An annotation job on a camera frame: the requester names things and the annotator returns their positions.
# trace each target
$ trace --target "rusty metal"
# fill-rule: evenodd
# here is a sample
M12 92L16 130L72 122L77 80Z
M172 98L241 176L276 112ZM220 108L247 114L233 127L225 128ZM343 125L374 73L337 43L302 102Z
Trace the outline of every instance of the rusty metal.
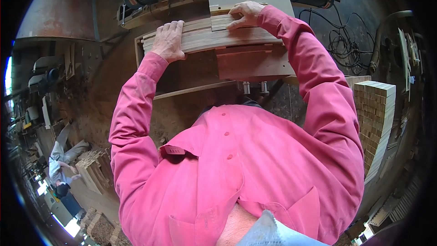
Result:
M93 0L33 0L16 39L35 37L95 41Z

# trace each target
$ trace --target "concrete floor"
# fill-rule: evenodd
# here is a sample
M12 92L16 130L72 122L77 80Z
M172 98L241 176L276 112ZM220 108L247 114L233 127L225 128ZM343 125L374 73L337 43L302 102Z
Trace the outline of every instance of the concrete floor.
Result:
M117 21L113 19L121 4L122 0L97 0L98 28L101 39L124 31L117 26ZM342 0L336 5L343 23L346 23L349 14L356 12L366 22L372 35L375 34L381 19L388 15L386 5L382 0ZM302 9L294 7L296 17ZM176 17L165 17L161 18L161 21L134 28L112 54L99 65L84 64L82 69L84 76L88 78L88 83L83 83L79 76L76 76L77 78L70 79L68 82L68 87L76 89L73 98L67 99L60 94L60 109L67 110L69 118L76 120L74 127L77 135L70 137L72 144L84 138L92 142L95 149L110 147L107 139L118 94L123 84L136 71L134 38L153 31L156 27L173 19L186 20L190 19L190 16L193 18L193 16L204 12L205 10L199 10L197 14L183 13ZM334 8L318 10L318 12L333 23L340 24ZM301 19L308 22L308 16L309 13L303 13ZM317 38L325 47L328 47L329 32L333 29L332 26L314 14L310 23ZM353 16L349 25L357 37L359 48L364 51L372 50L373 43L368 40L363 23L356 16ZM362 56L363 63L368 63L369 59L370 54ZM344 67L339 68L345 74L351 74L351 70ZM172 138L178 132L190 127L191 120L198 116L204 106L208 105L207 95L205 94L203 97L204 99L199 99L187 96L184 97L183 101L178 101L178 98L175 98L174 100L162 101L163 105L154 103L154 107L166 108L166 112L154 110L151 122L152 139L157 142L162 136ZM300 126L303 126L305 121L306 105L295 86L283 85L270 102L267 110ZM161 121L160 116L164 114L170 116L167 123ZM117 196L113 194L98 195L88 190L82 181L73 183L72 193L85 209L93 206L103 211L110 220L118 221L119 203Z

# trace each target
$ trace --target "right hand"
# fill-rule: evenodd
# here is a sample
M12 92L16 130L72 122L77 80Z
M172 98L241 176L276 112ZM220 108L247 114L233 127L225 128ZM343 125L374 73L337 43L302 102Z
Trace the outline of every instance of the right hand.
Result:
M169 64L185 59L180 45L184 21L172 21L156 29L155 41L151 52L164 58Z
M233 30L243 26L257 26L258 15L264 7L264 5L253 1L235 4L235 7L233 7L228 14L240 13L243 17L232 21L226 29Z
M77 175L79 174L79 171L77 171L76 167L70 167L71 172L73 172L73 174Z

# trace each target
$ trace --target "metal cylinder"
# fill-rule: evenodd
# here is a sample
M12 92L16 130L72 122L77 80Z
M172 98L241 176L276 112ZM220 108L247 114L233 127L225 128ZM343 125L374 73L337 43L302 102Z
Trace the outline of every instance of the metal cylinder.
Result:
M244 94L250 94L250 82L248 82L248 81L244 81L243 82L243 91L244 91Z
M267 90L267 81L261 82L261 94L268 94L269 91Z

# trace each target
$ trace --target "wooden strip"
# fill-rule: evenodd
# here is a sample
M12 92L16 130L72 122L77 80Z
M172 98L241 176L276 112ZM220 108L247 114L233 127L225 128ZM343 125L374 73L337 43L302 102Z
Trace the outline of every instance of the wooden strip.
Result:
M254 45L254 46L233 46L226 48L216 48L216 55L220 57L227 54L237 54L245 52L272 52L273 44Z
M226 81L226 82L214 83L214 84L209 84L209 85L196 86L194 88L189 88L189 89L185 89L185 90L177 90L177 91L173 91L170 93L165 93L165 94L155 96L155 98L153 98L153 100L155 101L155 100L168 98L168 97L172 97L172 96L177 96L177 95L181 95L181 94L186 94L186 93L191 93L191 92L196 92L196 91L201 91L201 90L210 90L210 89L215 89L215 88L219 88L222 86L228 86L228 85L235 85L235 81Z

